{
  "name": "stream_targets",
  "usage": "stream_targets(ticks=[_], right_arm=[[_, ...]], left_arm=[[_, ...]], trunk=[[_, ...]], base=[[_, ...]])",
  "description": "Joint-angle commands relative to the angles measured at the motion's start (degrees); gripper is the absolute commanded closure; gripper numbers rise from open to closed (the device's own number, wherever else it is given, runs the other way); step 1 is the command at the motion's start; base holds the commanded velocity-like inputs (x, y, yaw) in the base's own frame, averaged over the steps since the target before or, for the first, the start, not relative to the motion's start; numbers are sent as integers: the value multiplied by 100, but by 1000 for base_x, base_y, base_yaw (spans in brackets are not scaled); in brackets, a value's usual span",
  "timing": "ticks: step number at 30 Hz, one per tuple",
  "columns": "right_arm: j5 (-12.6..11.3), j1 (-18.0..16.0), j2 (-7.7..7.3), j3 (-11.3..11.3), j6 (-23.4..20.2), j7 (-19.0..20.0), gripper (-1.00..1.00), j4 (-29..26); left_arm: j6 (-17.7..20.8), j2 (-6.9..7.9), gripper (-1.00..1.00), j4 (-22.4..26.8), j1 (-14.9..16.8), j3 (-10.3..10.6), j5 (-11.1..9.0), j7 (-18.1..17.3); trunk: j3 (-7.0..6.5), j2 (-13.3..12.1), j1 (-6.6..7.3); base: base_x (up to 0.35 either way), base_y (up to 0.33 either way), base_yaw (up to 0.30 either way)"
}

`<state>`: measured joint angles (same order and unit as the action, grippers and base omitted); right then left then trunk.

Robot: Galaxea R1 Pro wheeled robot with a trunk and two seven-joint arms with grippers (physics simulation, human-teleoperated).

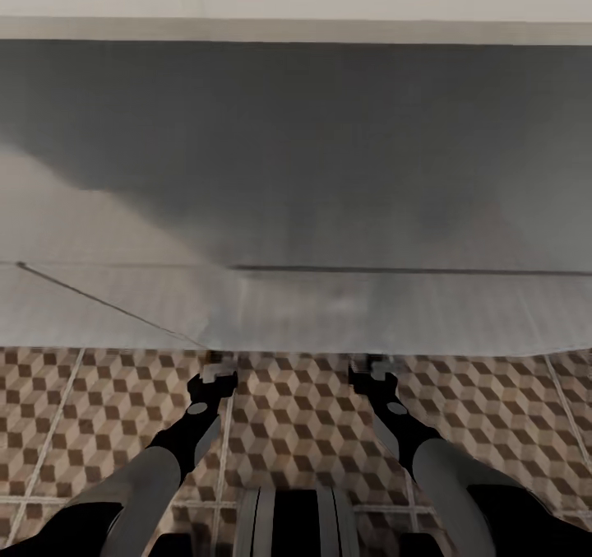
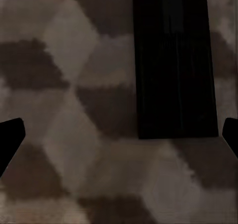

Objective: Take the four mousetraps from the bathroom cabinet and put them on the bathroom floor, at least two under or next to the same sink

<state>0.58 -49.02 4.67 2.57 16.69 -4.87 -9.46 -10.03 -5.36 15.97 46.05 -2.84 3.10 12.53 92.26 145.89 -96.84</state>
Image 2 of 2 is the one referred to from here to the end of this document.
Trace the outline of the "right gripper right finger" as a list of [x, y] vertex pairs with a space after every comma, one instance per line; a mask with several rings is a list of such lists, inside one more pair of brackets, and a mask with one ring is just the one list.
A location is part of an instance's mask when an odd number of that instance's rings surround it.
[[238, 157], [238, 120], [227, 118], [222, 132], [223, 138], [230, 145], [236, 156]]

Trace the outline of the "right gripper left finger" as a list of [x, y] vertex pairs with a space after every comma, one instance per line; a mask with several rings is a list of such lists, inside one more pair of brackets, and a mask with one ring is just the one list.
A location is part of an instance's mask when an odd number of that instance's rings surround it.
[[22, 118], [0, 123], [0, 177], [25, 136]]

